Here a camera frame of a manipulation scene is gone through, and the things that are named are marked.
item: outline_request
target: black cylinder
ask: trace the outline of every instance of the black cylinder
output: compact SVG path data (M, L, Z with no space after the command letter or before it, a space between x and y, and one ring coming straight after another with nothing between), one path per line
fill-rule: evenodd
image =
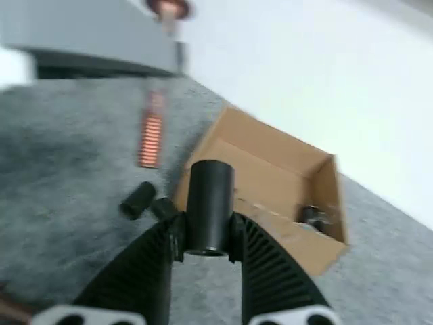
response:
M136 220L150 206L155 195L155 187L148 181L145 181L120 204L120 210L129 219Z
M233 167L224 162L202 160L192 166L186 213L187 253L228 253L234 181Z

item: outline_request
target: box flap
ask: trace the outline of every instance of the box flap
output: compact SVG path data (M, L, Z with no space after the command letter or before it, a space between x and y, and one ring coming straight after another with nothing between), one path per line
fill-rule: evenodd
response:
M329 217L331 224L325 226L326 234L346 244L346 214L338 180L336 158L331 156L311 177L311 197L313 204Z

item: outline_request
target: black plastic part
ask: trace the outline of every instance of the black plastic part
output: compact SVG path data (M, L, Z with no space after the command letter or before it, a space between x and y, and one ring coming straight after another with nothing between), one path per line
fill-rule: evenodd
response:
M168 229L168 237L170 238L172 261L183 262L186 245L185 213L173 218L171 227Z
M202 160L191 168L186 214L187 253L221 256L229 252L233 214L233 167Z
M321 216L323 211L319 210L318 207L314 207L312 205L307 205L305 207L302 207L298 222L306 223L320 232L325 231L325 220L327 218Z
M155 187L148 181L145 181L120 204L120 210L129 219L136 220L150 206L155 195Z
M150 205L150 209L155 214L159 221L176 217L179 212L169 198L160 198L155 200Z
M157 223L103 269L75 305L140 313L149 325L168 324L171 296L169 221Z
M242 323L264 313L329 306L299 264L247 217L242 238Z

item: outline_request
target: copper coil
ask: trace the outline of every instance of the copper coil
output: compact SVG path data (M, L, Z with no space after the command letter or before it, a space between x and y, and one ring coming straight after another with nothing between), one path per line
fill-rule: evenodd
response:
M141 127L141 145L139 150L139 166L155 168L158 166L161 149L162 116L148 114L143 116Z

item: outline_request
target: open cardboard box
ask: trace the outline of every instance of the open cardboard box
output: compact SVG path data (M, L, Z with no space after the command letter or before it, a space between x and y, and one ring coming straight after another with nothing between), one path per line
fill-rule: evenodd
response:
M348 244L335 156L226 108L185 165L174 197L186 210L191 166L220 160L235 169L234 209L255 220L312 276ZM327 236L294 223L304 205L327 213Z

